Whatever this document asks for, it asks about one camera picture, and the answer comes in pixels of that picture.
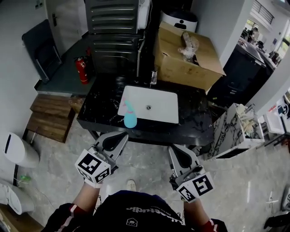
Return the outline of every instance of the tile floor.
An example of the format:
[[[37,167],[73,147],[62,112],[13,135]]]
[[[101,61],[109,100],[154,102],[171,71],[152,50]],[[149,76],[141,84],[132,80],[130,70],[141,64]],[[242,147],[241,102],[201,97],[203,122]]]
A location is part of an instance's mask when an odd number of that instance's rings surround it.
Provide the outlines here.
[[[31,213],[45,225],[59,205],[72,202],[83,179],[74,163],[94,139],[73,121],[66,144],[37,135],[34,146],[40,153],[35,169],[19,168],[18,177],[29,175],[29,184],[20,184],[32,197],[36,209]],[[161,196],[176,212],[183,211],[179,195],[169,184],[166,147],[129,142],[117,160],[119,169],[107,178],[101,189],[102,201],[126,188],[128,179],[137,190]],[[203,165],[211,172],[216,189],[202,198],[212,218],[223,220],[229,232],[262,232],[267,217],[277,213],[284,187],[290,181],[290,154],[286,147],[262,147],[229,160],[208,160]]]

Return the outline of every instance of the black marble countertop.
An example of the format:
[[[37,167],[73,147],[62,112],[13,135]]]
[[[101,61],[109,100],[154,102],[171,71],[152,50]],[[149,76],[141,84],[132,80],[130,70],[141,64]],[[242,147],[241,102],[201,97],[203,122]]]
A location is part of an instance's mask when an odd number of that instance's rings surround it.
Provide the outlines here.
[[[204,146],[213,141],[212,119],[202,89],[158,80],[152,89],[175,92],[178,95],[179,124],[146,119],[128,129],[124,117],[117,114],[126,85],[150,87],[126,77],[99,76],[87,95],[78,115],[84,129],[107,133],[126,131],[131,141],[168,145],[170,143]]]

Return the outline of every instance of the blue spray bottle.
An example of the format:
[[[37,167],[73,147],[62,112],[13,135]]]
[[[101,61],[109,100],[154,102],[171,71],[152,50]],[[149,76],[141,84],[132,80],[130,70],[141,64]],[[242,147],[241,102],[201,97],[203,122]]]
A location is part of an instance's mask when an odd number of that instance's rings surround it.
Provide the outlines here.
[[[125,105],[127,106],[127,112],[124,116],[124,124],[127,128],[133,128],[137,125],[137,116],[135,114],[135,110],[127,100],[125,100]]]

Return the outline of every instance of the floor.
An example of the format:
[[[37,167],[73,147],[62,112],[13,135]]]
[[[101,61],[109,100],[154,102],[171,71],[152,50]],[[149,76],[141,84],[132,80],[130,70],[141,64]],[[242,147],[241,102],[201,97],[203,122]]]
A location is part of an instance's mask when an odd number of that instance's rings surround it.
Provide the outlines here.
[[[88,37],[76,42],[62,56],[63,65],[55,72],[51,80],[47,84],[40,81],[34,88],[38,92],[60,92],[74,95],[87,95],[95,82],[96,77],[91,77],[89,83],[83,85],[74,61],[76,57],[86,56],[88,44]]]
[[[82,150],[93,142],[76,120],[65,144],[40,135],[35,137],[40,164],[35,169],[19,168],[18,178],[22,174],[32,178],[29,184],[20,183],[20,186],[34,200],[36,209],[31,216],[42,225],[59,205],[72,202],[76,197],[83,179],[74,163]],[[101,189],[102,201],[125,189],[128,179],[134,179],[137,190],[161,196],[173,210],[182,214],[183,202],[168,182],[172,171],[166,147],[129,142],[117,162],[119,169],[105,180]],[[265,220],[279,211],[284,187],[290,180],[287,147],[261,147],[229,160],[204,161],[203,165],[211,172],[216,186],[202,198],[208,215],[223,220],[228,231],[264,231]]]

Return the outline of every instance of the fire extinguisher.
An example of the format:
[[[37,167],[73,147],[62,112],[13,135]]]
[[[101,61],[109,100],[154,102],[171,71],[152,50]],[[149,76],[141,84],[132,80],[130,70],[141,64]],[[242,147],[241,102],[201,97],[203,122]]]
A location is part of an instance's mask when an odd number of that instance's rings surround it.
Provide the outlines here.
[[[86,70],[86,62],[84,57],[78,57],[76,59],[76,66],[77,66],[77,72],[80,74],[80,79],[82,84],[88,84],[88,76],[87,76],[87,70]]]

